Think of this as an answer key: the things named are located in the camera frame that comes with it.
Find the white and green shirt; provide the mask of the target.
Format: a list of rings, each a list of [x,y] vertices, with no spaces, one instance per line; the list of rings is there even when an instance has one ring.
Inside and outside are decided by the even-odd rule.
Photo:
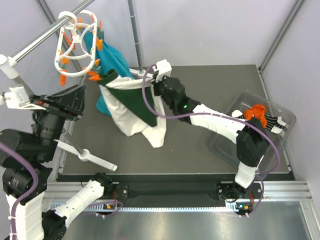
[[[142,79],[121,76],[111,69],[99,75],[96,83],[115,125],[124,135],[142,134],[153,148],[164,145],[167,121],[145,104]]]

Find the white clip hanger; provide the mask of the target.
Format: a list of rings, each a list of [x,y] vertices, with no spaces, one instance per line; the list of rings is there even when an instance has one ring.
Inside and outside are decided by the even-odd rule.
[[[70,11],[62,11],[58,19],[70,19],[60,27],[57,48],[54,57],[54,66],[59,72],[59,83],[63,87],[68,78],[77,78],[88,74],[90,79],[97,81],[95,73],[100,59],[97,52],[103,48],[103,38],[99,37],[101,22],[89,10],[82,10],[80,16]],[[68,71],[70,62],[85,61],[87,66],[78,71]]]

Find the black white striped sock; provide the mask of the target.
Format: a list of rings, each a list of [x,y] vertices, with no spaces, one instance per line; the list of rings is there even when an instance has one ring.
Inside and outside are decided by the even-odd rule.
[[[240,110],[234,110],[231,113],[231,116],[235,119],[241,119],[241,120],[246,120],[246,117],[244,115],[244,113],[242,113]]]

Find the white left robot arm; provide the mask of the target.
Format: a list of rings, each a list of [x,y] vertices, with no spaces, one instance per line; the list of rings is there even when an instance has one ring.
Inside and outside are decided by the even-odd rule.
[[[85,85],[74,85],[51,95],[28,95],[24,86],[10,88],[0,102],[10,109],[32,111],[32,131],[4,129],[0,133],[3,190],[10,207],[11,240],[60,240],[89,205],[109,198],[112,179],[96,173],[77,194],[58,208],[43,211],[43,198],[66,121],[79,120],[85,108]]]

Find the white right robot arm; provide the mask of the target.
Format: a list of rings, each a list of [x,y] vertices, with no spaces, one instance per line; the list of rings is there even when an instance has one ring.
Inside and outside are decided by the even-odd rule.
[[[239,198],[249,195],[259,164],[270,145],[261,121],[255,117],[249,120],[235,118],[210,109],[188,97],[185,86],[174,77],[165,76],[154,80],[152,85],[154,94],[161,97],[172,111],[171,119],[210,130],[235,145],[239,164],[233,192]]]

